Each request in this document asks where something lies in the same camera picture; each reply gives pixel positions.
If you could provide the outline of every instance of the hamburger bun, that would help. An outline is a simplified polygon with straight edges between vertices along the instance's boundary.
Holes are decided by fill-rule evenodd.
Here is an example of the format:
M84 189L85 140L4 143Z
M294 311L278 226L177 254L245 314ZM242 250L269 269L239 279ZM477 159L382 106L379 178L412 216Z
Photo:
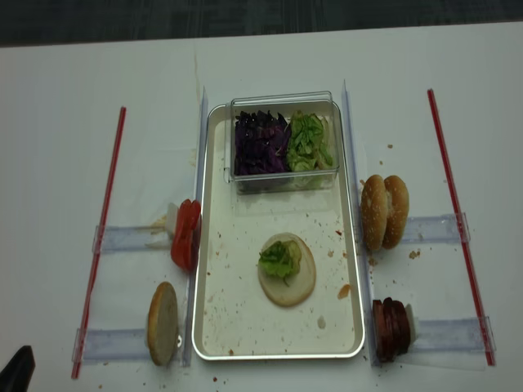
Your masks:
M390 176L384 181L387 190L387 228L382 246L392 249L401 241L409 215L409 191L398 177Z
M316 284L316 266L311 250L297 235L282 233L270 237L261 251L265 251L273 243L281 241L294 241L302 252L300 270L297 274L286 278L268 275L258 263L258 279L266 296L279 306L293 306L304 301L314 290Z
M392 249L400 243L409 215L409 191L398 176L371 176L361 194L361 221L367 248Z
M387 227L387 213L387 190L383 178L375 174L365 182L361 194L363 239L371 251L377 251L382 247Z
M150 302L147 323L147 345L154 364L163 366L169 363L177 338L177 294L169 282L162 282Z

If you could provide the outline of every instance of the metal tray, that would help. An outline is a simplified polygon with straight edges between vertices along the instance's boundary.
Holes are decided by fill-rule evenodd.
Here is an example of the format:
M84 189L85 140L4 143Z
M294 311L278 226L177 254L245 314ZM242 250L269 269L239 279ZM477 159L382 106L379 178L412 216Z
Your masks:
M235 183L224 179L226 115L221 105L208 116L194 349L206 360L356 355L364 344L364 320L345 159L331 189L237 194ZM343 143L337 147L344 157ZM281 232L305 240L317 269L315 290L292 308L274 305L257 278L263 243ZM349 295L338 299L346 283Z

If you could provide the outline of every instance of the black object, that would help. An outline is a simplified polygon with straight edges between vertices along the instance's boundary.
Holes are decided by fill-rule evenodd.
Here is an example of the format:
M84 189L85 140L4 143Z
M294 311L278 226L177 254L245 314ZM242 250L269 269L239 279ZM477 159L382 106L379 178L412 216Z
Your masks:
M25 345L0 372L0 392L25 392L29 387L35 363L33 349Z

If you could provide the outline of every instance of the red tomato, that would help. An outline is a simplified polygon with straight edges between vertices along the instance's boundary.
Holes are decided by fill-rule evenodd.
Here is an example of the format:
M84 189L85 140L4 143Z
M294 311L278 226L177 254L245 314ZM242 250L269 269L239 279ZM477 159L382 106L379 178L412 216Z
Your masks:
M191 202L189 199L185 200L178 209L171 258L186 272L192 271L198 263L201 210L202 207L198 201Z

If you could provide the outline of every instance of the food crumb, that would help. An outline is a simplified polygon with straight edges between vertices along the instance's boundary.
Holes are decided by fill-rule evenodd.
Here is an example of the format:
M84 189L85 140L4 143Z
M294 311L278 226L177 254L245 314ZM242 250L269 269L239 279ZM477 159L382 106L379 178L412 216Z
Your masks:
M344 284L342 288L340 288L339 293L337 294L337 298L341 300L342 298L346 298L349 295L349 290L351 290L350 284Z
M326 325L327 325L327 323L325 322L324 316L319 316L318 317L318 327L320 329L325 329Z

